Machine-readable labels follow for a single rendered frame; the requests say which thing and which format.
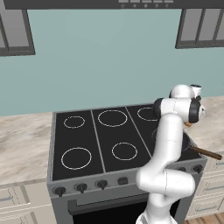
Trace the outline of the cream cupboard door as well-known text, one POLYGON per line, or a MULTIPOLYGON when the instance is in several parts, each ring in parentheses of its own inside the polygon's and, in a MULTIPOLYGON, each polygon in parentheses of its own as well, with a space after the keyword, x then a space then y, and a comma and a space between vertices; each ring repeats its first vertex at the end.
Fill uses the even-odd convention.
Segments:
POLYGON ((0 224, 38 224, 34 212, 0 216, 0 224))

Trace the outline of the grey glass-door wall cupboard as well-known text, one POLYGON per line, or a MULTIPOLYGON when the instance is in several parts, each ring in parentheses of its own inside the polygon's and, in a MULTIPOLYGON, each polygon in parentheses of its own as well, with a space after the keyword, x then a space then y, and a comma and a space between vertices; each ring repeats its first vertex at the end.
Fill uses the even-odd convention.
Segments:
POLYGON ((34 54, 27 10, 0 10, 0 56, 34 54))
POLYGON ((181 11, 176 49, 224 47, 224 9, 181 11))

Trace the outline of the dark grey range hood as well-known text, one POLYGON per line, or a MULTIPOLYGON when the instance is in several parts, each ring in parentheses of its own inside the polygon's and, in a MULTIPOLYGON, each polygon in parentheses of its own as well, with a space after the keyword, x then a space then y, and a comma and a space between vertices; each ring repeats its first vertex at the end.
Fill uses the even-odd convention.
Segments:
POLYGON ((7 10, 224 9, 224 0, 3 0, 7 10))

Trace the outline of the grey stove with black hob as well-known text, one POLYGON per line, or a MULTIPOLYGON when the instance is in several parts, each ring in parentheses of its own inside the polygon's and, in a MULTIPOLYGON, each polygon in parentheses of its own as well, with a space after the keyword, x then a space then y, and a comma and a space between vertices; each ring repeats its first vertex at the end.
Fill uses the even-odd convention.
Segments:
POLYGON ((74 224, 67 202, 86 205, 144 194, 137 170, 152 158, 158 119, 150 104, 57 112, 52 116, 47 187, 57 224, 74 224), (118 185, 127 177, 127 185, 118 185), (97 186, 105 179, 104 190, 97 186), (87 185, 80 193, 75 186, 87 185), (59 197, 56 187, 65 187, 59 197))

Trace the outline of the black oven door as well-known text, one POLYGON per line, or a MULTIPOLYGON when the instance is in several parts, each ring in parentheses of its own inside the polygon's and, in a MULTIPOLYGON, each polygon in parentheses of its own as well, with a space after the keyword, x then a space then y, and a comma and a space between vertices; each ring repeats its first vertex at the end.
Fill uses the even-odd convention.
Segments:
POLYGON ((138 216, 146 208, 147 201, 127 206, 80 213, 73 216, 74 224, 136 224, 138 216))

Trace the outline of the cream drawer front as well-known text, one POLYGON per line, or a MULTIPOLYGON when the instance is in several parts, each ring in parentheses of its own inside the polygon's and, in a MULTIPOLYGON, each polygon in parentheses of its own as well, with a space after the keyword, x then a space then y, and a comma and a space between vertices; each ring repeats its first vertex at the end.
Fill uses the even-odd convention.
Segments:
POLYGON ((189 211, 186 215, 186 219, 190 220, 190 219, 202 217, 205 215, 222 213, 223 211, 224 211, 224 196, 213 197, 208 199, 198 199, 198 200, 195 200, 191 204, 189 211), (201 208, 213 207, 213 206, 217 206, 216 210, 211 210, 211 211, 206 210, 199 213, 195 212, 195 209, 197 208, 201 209, 201 208))
POLYGON ((212 195, 212 194, 224 192, 224 188, 216 189, 212 191, 205 191, 206 188, 215 187, 215 186, 224 186, 224 174, 202 178, 199 182, 195 196, 201 197, 205 195, 212 195))
POLYGON ((23 186, 12 186, 0 189, 0 199, 13 197, 12 200, 0 201, 0 209, 29 204, 29 198, 23 186))
POLYGON ((224 172, 224 159, 216 160, 209 158, 206 163, 205 174, 224 172))

